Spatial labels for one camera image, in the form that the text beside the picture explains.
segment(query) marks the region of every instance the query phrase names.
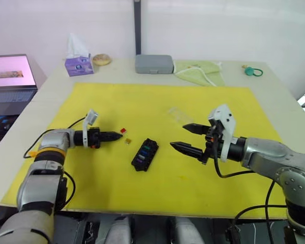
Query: laptop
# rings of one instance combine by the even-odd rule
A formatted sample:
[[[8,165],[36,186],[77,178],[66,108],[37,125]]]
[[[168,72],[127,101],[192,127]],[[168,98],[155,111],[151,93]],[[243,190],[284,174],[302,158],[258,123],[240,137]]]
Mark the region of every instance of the laptop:
[[[18,115],[37,87],[26,54],[0,56],[0,115]]]

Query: teal key ring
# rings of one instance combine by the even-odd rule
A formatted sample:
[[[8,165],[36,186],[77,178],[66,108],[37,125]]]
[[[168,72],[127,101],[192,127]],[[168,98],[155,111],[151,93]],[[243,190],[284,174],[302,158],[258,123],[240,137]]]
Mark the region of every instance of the teal key ring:
[[[245,72],[245,74],[248,75],[248,76],[252,76],[252,75],[254,75],[254,76],[261,76],[261,75],[263,75],[263,71],[260,70],[260,69],[255,69],[255,68],[249,67],[249,66],[247,66],[247,65],[243,65],[242,68],[245,69],[244,72]]]

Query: robotic arm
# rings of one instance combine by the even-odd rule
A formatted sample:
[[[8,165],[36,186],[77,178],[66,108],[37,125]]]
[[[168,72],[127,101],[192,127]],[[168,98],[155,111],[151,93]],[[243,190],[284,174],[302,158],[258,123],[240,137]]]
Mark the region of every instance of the robotic arm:
[[[85,119],[85,122],[92,125],[94,120],[88,122]],[[101,132],[99,128],[87,131],[86,126],[85,138],[83,131],[72,129],[53,130],[43,136],[34,162],[18,191],[19,213],[11,216],[1,227],[0,244],[52,243],[53,215],[66,202],[64,161],[67,150],[83,146],[84,142],[88,147],[99,148],[102,141],[122,137],[116,132]]]
[[[305,154],[272,140],[232,137],[235,120],[221,105],[208,117],[211,126],[188,124],[184,128],[205,135],[205,151],[183,142],[171,142],[179,152],[206,164],[208,158],[241,162],[241,165],[278,183],[284,192],[287,218],[297,241],[305,241]]]

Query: gray plastic case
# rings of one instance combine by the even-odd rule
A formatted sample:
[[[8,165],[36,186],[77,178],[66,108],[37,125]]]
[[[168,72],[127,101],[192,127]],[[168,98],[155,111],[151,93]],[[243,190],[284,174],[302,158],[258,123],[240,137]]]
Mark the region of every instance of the gray plastic case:
[[[170,55],[144,55],[136,56],[136,72],[139,74],[172,74],[173,59]]]

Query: black cable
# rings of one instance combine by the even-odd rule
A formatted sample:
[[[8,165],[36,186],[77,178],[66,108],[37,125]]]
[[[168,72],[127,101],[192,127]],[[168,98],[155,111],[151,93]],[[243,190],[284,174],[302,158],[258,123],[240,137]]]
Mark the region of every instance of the black cable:
[[[71,199],[73,198],[73,196],[75,195],[75,192],[76,192],[76,182],[75,182],[75,180],[73,179],[73,177],[68,172],[65,171],[65,174],[71,180],[72,185],[73,185],[73,189],[72,189],[72,193],[71,193],[70,197],[65,202],[63,208],[71,201]]]
[[[268,204],[269,204],[269,198],[270,198],[270,194],[271,194],[271,191],[273,189],[273,186],[275,185],[275,181],[273,180],[270,187],[269,187],[269,190],[268,190],[268,193],[266,194],[266,198],[265,198],[265,221],[266,221],[266,227],[268,229],[268,235],[269,235],[269,239],[270,239],[270,243],[273,244],[273,236],[272,236],[272,233],[271,233],[271,227],[270,227],[270,221],[269,221],[269,212],[268,212]]]
[[[23,158],[24,158],[24,159],[29,159],[29,158],[31,158],[31,156],[27,156],[28,152],[32,149],[33,146],[35,146],[35,144],[39,141],[39,139],[40,139],[45,133],[47,133],[47,132],[49,132],[49,131],[53,131],[53,130],[54,130],[54,129],[49,129],[49,130],[44,131],[44,132],[36,139],[36,141],[29,147],[29,149],[27,149],[27,151],[24,153]]]
[[[236,217],[234,218],[233,222],[232,222],[232,226],[236,225],[237,220],[239,219],[239,217],[241,217],[243,214],[245,214],[247,211],[250,210],[254,210],[257,208],[264,208],[264,207],[286,207],[286,205],[256,205],[256,206],[252,206],[252,207],[248,207],[244,210],[242,210],[241,212],[239,212]]]
[[[217,175],[220,178],[229,178],[229,177],[233,177],[233,176],[237,176],[237,175],[241,175],[241,174],[249,174],[249,173],[255,173],[252,170],[245,170],[245,171],[240,171],[240,172],[236,172],[236,173],[231,173],[231,174],[225,174],[222,175],[219,169],[219,165],[218,165],[218,153],[217,153],[217,148],[218,148],[218,136],[217,134],[213,135],[213,145],[212,145],[212,150],[213,150],[213,161],[215,163],[215,169],[217,172]]]
[[[78,122],[80,122],[80,121],[82,121],[82,120],[84,120],[84,119],[85,119],[85,117],[80,118],[80,119],[77,120],[76,122],[72,123],[72,124],[68,127],[68,129],[70,129],[72,126],[74,126],[75,124],[77,124]]]

